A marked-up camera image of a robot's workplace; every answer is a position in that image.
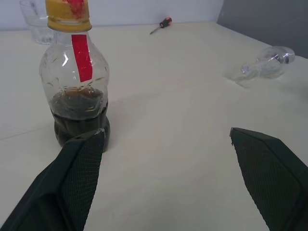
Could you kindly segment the yellow bottle cap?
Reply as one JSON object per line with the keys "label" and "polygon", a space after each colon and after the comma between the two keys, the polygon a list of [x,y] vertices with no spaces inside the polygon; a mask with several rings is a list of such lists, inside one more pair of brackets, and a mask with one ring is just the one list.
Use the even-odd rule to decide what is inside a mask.
{"label": "yellow bottle cap", "polygon": [[46,0],[48,27],[62,32],[80,33],[92,28],[88,0]]}

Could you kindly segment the clear glass tumbler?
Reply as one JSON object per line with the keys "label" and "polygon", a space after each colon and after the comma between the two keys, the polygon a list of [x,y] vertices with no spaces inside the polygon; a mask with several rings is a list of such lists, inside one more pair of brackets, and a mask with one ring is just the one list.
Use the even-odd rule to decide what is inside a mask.
{"label": "clear glass tumbler", "polygon": [[51,44],[53,31],[47,25],[45,0],[20,0],[19,5],[33,40],[39,44]]}

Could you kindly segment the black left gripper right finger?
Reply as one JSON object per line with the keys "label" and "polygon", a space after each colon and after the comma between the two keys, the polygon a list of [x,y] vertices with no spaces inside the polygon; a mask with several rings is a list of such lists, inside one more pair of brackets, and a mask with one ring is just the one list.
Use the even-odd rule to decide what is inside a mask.
{"label": "black left gripper right finger", "polygon": [[281,140],[231,128],[245,186],[270,231],[308,231],[308,166]]}

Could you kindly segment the clear plastic bottle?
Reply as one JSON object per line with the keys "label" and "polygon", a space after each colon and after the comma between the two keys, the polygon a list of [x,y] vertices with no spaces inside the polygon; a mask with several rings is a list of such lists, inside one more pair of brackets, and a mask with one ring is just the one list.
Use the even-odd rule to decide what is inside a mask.
{"label": "clear plastic bottle", "polygon": [[285,46],[264,49],[253,63],[228,69],[224,77],[237,85],[248,88],[255,79],[276,79],[295,61],[295,52]]}

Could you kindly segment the clear bottle with red tape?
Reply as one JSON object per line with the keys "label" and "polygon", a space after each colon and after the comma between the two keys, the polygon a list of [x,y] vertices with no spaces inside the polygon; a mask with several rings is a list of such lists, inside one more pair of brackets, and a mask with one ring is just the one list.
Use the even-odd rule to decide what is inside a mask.
{"label": "clear bottle with red tape", "polygon": [[54,37],[39,65],[39,76],[54,118],[61,146],[82,133],[104,129],[104,150],[110,137],[109,65],[91,41],[90,24],[49,23]]}

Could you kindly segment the orange and black screwdriver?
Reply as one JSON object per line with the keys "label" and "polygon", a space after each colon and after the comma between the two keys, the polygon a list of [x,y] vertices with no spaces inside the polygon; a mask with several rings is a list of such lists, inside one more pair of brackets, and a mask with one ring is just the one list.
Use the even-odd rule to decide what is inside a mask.
{"label": "orange and black screwdriver", "polygon": [[170,26],[171,23],[172,23],[172,19],[170,17],[165,18],[162,22],[159,23],[159,26],[156,29],[150,32],[150,35],[152,35],[159,29],[163,29],[163,28]]}

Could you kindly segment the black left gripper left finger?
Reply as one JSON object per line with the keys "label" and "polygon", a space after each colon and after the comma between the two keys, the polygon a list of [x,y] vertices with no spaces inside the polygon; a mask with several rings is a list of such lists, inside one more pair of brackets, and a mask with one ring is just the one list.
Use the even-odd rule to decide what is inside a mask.
{"label": "black left gripper left finger", "polygon": [[84,231],[105,138],[100,128],[69,140],[37,175],[0,231]]}

